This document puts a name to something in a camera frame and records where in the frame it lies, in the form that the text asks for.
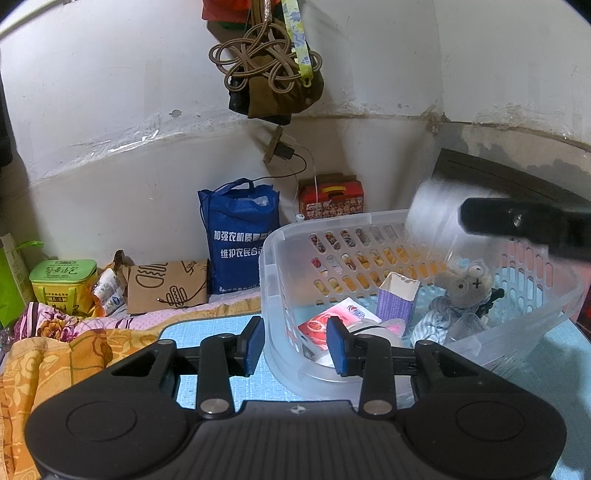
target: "orange fabric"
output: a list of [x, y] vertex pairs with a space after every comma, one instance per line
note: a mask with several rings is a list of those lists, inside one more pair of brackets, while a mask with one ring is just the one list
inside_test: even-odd
[[40, 477], [24, 442], [24, 424], [40, 403], [157, 338], [151, 330], [92, 330], [70, 343], [39, 337], [15, 343], [0, 379], [0, 477]]

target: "hanging bag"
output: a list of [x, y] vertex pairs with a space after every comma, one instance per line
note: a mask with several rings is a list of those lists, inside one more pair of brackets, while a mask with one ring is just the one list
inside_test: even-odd
[[[248, 188], [236, 188], [245, 183]], [[279, 228], [279, 192], [239, 179], [213, 192], [200, 190], [199, 202], [209, 247], [209, 293], [257, 287], [262, 244]]]

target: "metal screw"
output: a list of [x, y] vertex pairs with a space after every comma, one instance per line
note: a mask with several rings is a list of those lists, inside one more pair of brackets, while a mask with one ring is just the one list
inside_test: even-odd
[[210, 398], [203, 400], [199, 408], [205, 413], [223, 413], [230, 408], [230, 404], [223, 398]]
[[363, 405], [363, 411], [370, 415], [386, 415], [392, 411], [392, 405], [385, 400], [370, 400]]

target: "stuffed toy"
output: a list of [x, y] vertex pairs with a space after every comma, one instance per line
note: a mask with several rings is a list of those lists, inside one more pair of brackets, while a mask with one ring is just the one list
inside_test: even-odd
[[488, 313], [493, 301], [505, 295], [501, 288], [492, 288], [492, 271], [481, 260], [438, 273], [434, 284], [445, 289], [445, 295], [429, 304], [427, 314], [413, 330], [412, 346], [418, 340], [443, 344], [449, 329], [462, 315], [471, 313], [480, 318]]

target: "floral blanket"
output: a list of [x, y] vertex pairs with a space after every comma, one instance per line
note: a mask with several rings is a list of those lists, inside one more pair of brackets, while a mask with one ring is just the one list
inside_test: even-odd
[[[38, 336], [24, 338], [12, 346], [0, 377], [0, 480], [40, 478], [24, 442], [24, 425], [31, 412], [46, 399], [154, 342], [168, 325], [245, 315], [260, 309], [260, 296], [226, 296], [201, 308], [167, 310], [167, 314], [157, 312], [162, 315], [160, 318], [165, 318], [163, 322], [150, 329], [131, 330], [122, 327], [128, 325], [126, 320], [122, 323], [114, 319], [80, 321], [48, 306], [29, 305], [26, 325], [21, 324], [19, 328], [25, 329], [26, 336], [31, 333]], [[104, 329], [101, 325], [121, 327]]]
[[67, 315], [54, 307], [31, 302], [13, 328], [14, 339], [47, 337], [60, 342], [71, 342], [84, 332], [96, 329], [149, 330], [194, 318], [225, 317], [244, 312], [258, 312], [261, 308], [261, 291], [257, 288], [223, 295], [212, 295], [205, 305], [187, 309], [168, 309], [143, 315], [98, 317], [83, 319]]

